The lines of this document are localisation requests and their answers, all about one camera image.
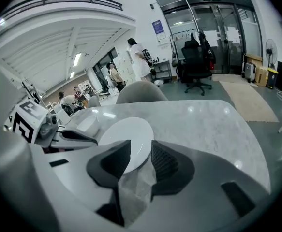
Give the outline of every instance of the trash bin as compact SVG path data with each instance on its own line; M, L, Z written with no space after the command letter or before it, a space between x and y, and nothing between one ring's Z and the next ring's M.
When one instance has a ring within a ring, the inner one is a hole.
M267 80L267 87L272 89L275 86L276 78L278 72L274 69L268 68L268 80Z

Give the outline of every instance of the white plate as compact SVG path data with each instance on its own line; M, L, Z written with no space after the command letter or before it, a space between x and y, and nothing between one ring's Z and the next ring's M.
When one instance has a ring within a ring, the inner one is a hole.
M99 145L108 145L121 140L131 140L130 162L124 172L139 167L151 152L154 132L150 124L142 118L126 118L112 125L102 136Z

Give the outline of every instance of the white shirt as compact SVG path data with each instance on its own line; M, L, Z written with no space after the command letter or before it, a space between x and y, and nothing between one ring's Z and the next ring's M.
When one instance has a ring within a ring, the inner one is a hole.
M73 103L76 102L76 98L74 95L67 95L60 100L61 105L68 105L72 109L74 109Z
M130 48L130 55L134 61L134 71L139 77L144 77L150 73L150 67L145 59L140 58L136 53L143 54L143 48L140 43L134 44Z

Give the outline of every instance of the floor mat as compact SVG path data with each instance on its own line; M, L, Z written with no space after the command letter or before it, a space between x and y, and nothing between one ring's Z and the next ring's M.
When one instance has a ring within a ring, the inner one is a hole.
M250 85L220 82L246 121L279 122L273 110Z
M257 87L254 83L248 83L247 79L242 78L241 75L232 75L232 74L213 74L212 80L217 82L227 82L227 83L241 83L248 84L253 87Z

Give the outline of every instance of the white table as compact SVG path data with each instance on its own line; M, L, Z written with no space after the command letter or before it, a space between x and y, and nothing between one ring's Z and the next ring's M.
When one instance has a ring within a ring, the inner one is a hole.
M78 111L69 124L78 125L90 115L96 115L101 124L96 136L98 141L117 121L128 117L143 118L151 125L155 140L220 156L270 193L269 173L262 149L246 121L225 101L156 101L94 107ZM153 184L155 172L150 160L121 178L119 195L126 223L127 219L133 222L149 205Z

